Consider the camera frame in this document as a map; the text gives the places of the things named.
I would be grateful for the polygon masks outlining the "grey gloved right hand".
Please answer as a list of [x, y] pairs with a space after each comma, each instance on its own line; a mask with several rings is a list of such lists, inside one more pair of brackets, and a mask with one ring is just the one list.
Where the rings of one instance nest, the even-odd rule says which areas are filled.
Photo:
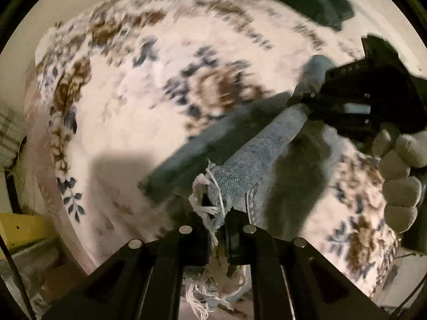
[[371, 152], [384, 180], [386, 224], [396, 233], [404, 233], [416, 221], [426, 196], [426, 131], [404, 134], [385, 123]]

